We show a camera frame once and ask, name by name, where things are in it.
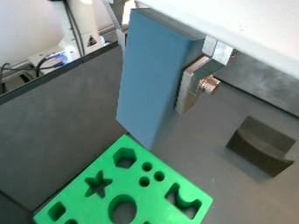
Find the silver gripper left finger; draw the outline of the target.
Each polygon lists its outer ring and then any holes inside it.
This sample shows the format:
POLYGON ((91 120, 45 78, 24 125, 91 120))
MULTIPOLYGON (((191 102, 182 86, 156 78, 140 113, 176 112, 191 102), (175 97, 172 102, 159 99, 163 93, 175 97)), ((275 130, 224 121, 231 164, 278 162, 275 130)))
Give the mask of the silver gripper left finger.
POLYGON ((126 50, 130 14, 136 7, 136 2, 135 0, 103 0, 103 4, 116 28, 118 43, 122 46, 122 50, 126 50))

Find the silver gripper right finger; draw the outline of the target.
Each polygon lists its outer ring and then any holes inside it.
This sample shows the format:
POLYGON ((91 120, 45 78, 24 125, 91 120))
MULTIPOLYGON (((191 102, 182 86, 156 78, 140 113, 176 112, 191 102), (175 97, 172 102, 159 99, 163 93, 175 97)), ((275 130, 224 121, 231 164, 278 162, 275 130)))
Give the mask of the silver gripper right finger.
POLYGON ((203 41, 200 57, 184 68, 182 83, 175 103, 179 114, 196 103, 202 93, 214 95, 220 81, 214 74, 228 64, 234 48, 215 38, 207 36, 203 41))

